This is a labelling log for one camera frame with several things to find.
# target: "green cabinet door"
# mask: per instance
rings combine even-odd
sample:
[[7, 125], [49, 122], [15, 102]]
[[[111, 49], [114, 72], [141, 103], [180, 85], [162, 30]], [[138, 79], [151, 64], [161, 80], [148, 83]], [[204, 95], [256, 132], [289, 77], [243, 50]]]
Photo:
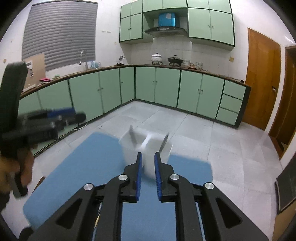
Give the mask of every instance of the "green cabinet door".
[[201, 83], [202, 74], [182, 70], [178, 100], [179, 109], [196, 112]]
[[154, 102], [154, 67], [136, 67], [136, 98]]
[[206, 8], [209, 9], [208, 0], [187, 0], [188, 7]]
[[163, 0], [143, 0], [143, 12], [163, 8]]
[[120, 68], [121, 101], [126, 103], [135, 98], [134, 67]]
[[209, 0], [210, 9], [231, 13], [229, 0]]
[[156, 68], [155, 103], [177, 107], [180, 70]]
[[86, 121], [103, 114], [101, 91], [99, 90], [99, 74], [85, 74], [72, 78], [70, 89], [74, 108], [86, 114]]
[[101, 94], [104, 113], [121, 104], [119, 69], [110, 69], [99, 72]]
[[131, 15], [131, 3], [121, 6], [120, 18], [125, 18]]
[[143, 0], [137, 0], [131, 3], [131, 15], [142, 13]]
[[204, 74], [200, 99], [197, 104], [197, 113], [207, 117], [216, 118], [224, 80]]
[[142, 38], [142, 14], [131, 16], [130, 39]]
[[34, 92], [20, 100], [18, 114], [25, 114], [35, 110], [41, 110], [37, 92]]
[[187, 7], [186, 0], [163, 0], [163, 8]]
[[130, 27], [131, 27], [131, 17], [123, 18], [120, 20], [120, 42], [130, 40]]
[[211, 20], [208, 9], [188, 8], [188, 36], [211, 39]]
[[232, 15], [210, 10], [212, 40], [234, 45]]
[[38, 91], [43, 109], [72, 108], [67, 80]]

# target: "cabinet drawer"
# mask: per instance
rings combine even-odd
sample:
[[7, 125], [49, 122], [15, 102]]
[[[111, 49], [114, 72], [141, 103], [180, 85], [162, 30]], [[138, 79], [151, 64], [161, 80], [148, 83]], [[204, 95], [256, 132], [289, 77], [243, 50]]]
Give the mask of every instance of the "cabinet drawer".
[[230, 110], [219, 108], [216, 119], [231, 125], [235, 125], [235, 122], [237, 121], [237, 116], [237, 113], [234, 113]]
[[226, 80], [223, 93], [243, 100], [245, 90], [246, 87]]
[[238, 100], [238, 99], [233, 98], [228, 95], [222, 96], [220, 107], [228, 109], [228, 110], [232, 110], [232, 111], [238, 113], [241, 106], [242, 106], [241, 100]]

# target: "countertop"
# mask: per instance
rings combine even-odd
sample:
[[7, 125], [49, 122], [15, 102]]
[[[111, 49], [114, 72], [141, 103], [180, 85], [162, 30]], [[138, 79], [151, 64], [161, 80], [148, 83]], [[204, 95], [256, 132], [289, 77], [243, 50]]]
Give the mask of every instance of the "countertop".
[[102, 68], [98, 68], [98, 69], [90, 69], [90, 70], [86, 70], [86, 71], [81, 71], [81, 72], [65, 75], [65, 76], [59, 77], [59, 78], [57, 78], [55, 80], [52, 80], [51, 82], [40, 84], [40, 85], [30, 89], [30, 90], [27, 90], [26, 92], [23, 92], [21, 94], [21, 98], [24, 98], [24, 97], [28, 96], [29, 94], [32, 94], [32, 93], [34, 93], [34, 92], [36, 92], [38, 90], [41, 90], [41, 89], [43, 89], [43, 88], [45, 88], [47, 86], [53, 85], [55, 83], [61, 82], [63, 80], [67, 80], [67, 79], [74, 78], [74, 77], [77, 77], [77, 76], [81, 76], [81, 75], [84, 75], [84, 74], [96, 73], [96, 72], [100, 72], [100, 71], [103, 71], [103, 70], [126, 68], [126, 67], [158, 67], [158, 68], [187, 70], [187, 71], [197, 72], [197, 73], [201, 73], [201, 74], [208, 74], [208, 75], [211, 75], [211, 76], [214, 76], [214, 77], [219, 77], [219, 78], [222, 78], [222, 79], [226, 79], [226, 80], [238, 83], [238, 84], [243, 85], [243, 86], [250, 87], [249, 85], [246, 85], [246, 84], [242, 83], [240, 80], [237, 80], [237, 79], [234, 79], [234, 78], [231, 78], [231, 77], [228, 77], [228, 76], [220, 75], [220, 74], [214, 74], [214, 73], [204, 71], [204, 70], [196, 70], [196, 69], [189, 69], [189, 68], [183, 68], [183, 67], [177, 67], [177, 66], [167, 66], [167, 65], [127, 64], [127, 65], [107, 66], [107, 67], [102, 67]]

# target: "blue mat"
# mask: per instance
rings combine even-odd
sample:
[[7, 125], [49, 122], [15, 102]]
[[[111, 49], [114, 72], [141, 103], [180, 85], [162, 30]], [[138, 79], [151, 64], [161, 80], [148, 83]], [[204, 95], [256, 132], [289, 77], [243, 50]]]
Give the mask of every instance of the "blue mat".
[[[209, 164], [171, 155], [168, 164], [190, 182], [212, 181]], [[125, 162], [118, 139], [93, 133], [71, 153], [34, 191], [23, 207], [37, 229], [85, 183], [102, 185], [123, 173]], [[155, 180], [142, 176], [137, 204], [124, 203], [122, 241], [176, 240], [174, 203], [158, 201]]]

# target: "window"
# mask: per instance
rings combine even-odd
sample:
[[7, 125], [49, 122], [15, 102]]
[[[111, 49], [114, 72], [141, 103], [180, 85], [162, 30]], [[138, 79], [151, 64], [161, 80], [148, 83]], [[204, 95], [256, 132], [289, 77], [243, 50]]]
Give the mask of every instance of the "window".
[[22, 59], [44, 53], [46, 71], [76, 64], [80, 53], [95, 60], [97, 3], [53, 1], [32, 5], [25, 26]]

